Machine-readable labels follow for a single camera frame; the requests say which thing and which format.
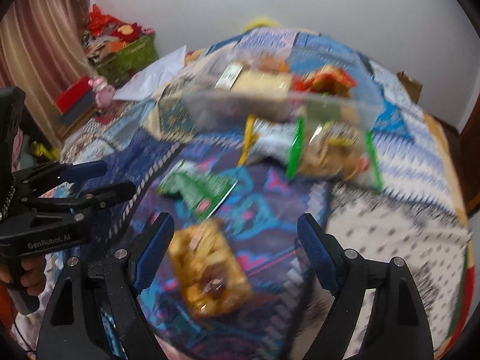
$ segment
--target green snack packet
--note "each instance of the green snack packet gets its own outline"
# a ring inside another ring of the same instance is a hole
[[[293,138],[292,146],[290,147],[289,161],[286,165],[286,177],[292,180],[300,167],[303,152],[303,136],[305,135],[305,123],[303,117],[297,119],[297,128]]]
[[[236,184],[236,180],[205,172],[196,163],[183,160],[163,178],[158,193],[180,195],[195,216],[203,221],[223,203]]]

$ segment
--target plastic bag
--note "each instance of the plastic bag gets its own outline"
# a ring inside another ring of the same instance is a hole
[[[98,38],[109,24],[122,25],[124,22],[112,15],[103,15],[97,4],[93,4],[89,13],[87,28],[95,38]]]
[[[340,122],[273,123],[249,116],[239,166],[270,157],[286,168],[286,177],[340,179],[382,189],[370,133]]]
[[[291,122],[303,110],[321,123],[343,121],[368,131],[384,108],[360,62],[304,47],[220,51],[188,84],[182,103],[198,132],[241,130],[250,114]]]
[[[178,162],[158,186],[159,193],[181,195],[194,215],[209,218],[237,185],[237,180],[206,172],[191,161]]]
[[[176,231],[168,254],[182,296],[193,317],[216,317],[244,304],[253,294],[221,232],[223,222],[207,219]]]
[[[287,177],[340,179],[378,188],[380,178],[369,133],[345,123],[315,125],[298,120]]]

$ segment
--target pink curtain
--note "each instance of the pink curtain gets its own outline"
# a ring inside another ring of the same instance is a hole
[[[55,99],[93,76],[81,45],[90,0],[15,0],[0,22],[0,86],[26,92],[25,105],[46,138],[61,146],[66,130]]]

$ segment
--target cable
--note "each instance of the cable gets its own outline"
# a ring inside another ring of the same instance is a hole
[[[23,343],[25,344],[26,347],[28,347],[28,350],[24,350],[25,353],[35,353],[35,351],[32,349],[32,347],[28,344],[27,340],[25,340],[25,337],[23,337],[23,334],[20,332],[20,329],[18,328],[17,321],[14,315],[14,301],[10,299],[10,312],[11,316],[13,318],[13,325],[15,326],[15,329],[17,329],[18,334],[23,340]]]

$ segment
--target metal screw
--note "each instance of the metal screw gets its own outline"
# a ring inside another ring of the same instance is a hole
[[[347,249],[345,250],[345,256],[347,256],[349,259],[356,259],[358,257],[358,253],[354,251],[353,249]]]
[[[126,255],[127,255],[127,251],[125,249],[118,249],[114,254],[114,256],[119,260],[124,258]]]
[[[405,265],[405,261],[404,261],[404,259],[402,259],[401,257],[394,257],[394,258],[393,258],[393,263],[394,263],[396,266],[404,266],[404,265]]]
[[[77,264],[78,264],[78,257],[77,256],[70,257],[67,261],[68,266],[75,266]]]

